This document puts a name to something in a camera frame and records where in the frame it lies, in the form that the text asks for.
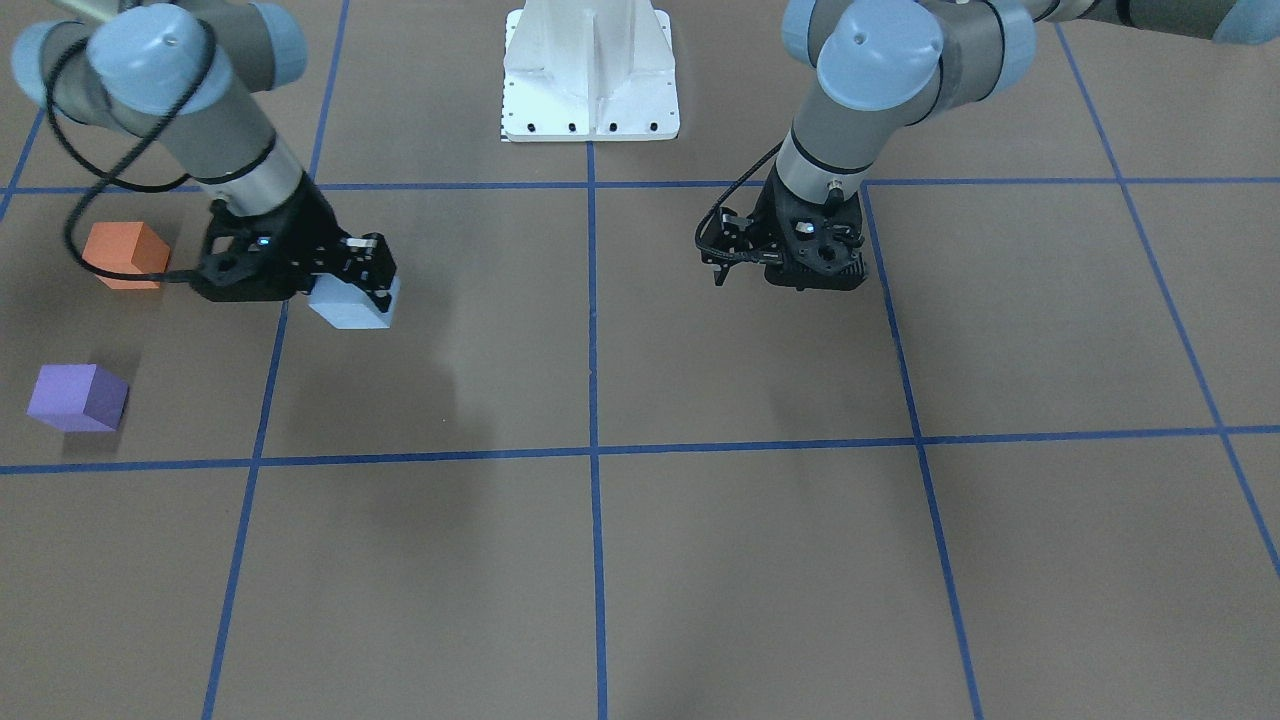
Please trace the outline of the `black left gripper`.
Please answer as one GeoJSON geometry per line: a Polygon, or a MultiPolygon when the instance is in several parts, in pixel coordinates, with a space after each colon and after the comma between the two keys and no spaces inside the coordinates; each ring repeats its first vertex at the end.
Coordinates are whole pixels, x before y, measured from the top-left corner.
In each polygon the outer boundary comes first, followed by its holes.
{"type": "Polygon", "coordinates": [[[856,193],[836,190],[826,201],[808,202],[772,169],[749,217],[718,211],[716,224],[716,250],[701,251],[701,261],[714,268],[716,287],[744,263],[765,265],[769,283],[796,290],[850,291],[867,279],[856,193]]]}

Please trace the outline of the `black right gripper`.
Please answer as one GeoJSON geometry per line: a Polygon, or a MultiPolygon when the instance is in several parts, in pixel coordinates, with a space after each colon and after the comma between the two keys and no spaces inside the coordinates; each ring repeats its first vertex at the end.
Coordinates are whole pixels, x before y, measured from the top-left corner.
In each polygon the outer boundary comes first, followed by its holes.
{"type": "Polygon", "coordinates": [[[381,233],[347,237],[314,179],[301,178],[278,208],[238,217],[225,200],[210,206],[191,288],[214,302],[283,301],[308,292],[314,275],[338,272],[339,281],[365,292],[378,310],[390,304],[397,263],[381,233]],[[346,260],[347,252],[357,259],[346,260]]]}

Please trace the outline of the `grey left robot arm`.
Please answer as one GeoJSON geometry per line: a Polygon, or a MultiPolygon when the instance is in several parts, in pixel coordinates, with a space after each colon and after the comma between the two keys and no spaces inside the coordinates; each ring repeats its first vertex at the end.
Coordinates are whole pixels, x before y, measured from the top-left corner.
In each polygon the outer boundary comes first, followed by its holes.
{"type": "Polygon", "coordinates": [[[753,210],[718,199],[699,222],[714,282],[753,264],[774,286],[858,288],[860,188],[892,135],[1012,87],[1034,61],[1037,26],[1070,20],[1216,44],[1277,37],[1275,1],[791,1],[783,45],[815,81],[760,160],[769,174],[753,210]]]}

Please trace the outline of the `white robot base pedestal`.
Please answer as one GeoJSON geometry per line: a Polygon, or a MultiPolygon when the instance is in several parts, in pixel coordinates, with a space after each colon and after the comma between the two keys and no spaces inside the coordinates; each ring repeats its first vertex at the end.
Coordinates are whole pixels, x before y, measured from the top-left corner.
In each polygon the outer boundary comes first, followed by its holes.
{"type": "Polygon", "coordinates": [[[672,23],[652,3],[526,1],[504,31],[503,141],[678,137],[672,23]]]}

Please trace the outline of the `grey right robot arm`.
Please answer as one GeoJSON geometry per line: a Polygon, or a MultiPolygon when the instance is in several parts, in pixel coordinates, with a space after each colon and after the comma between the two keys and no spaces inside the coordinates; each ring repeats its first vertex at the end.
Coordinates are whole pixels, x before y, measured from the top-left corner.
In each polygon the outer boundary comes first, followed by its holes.
{"type": "Polygon", "coordinates": [[[274,302],[297,293],[338,329],[388,328],[399,282],[384,236],[344,231],[312,177],[256,101],[297,81],[305,35],[271,3],[67,1],[67,20],[26,28],[12,50],[23,94],[65,151],[95,177],[67,218],[65,250],[114,286],[187,284],[214,302],[274,302]],[[102,169],[68,143],[69,120],[128,135],[102,169]],[[182,183],[211,199],[197,265],[172,270],[141,250],[110,260],[76,242],[87,206],[150,147],[175,159],[182,183]]]}

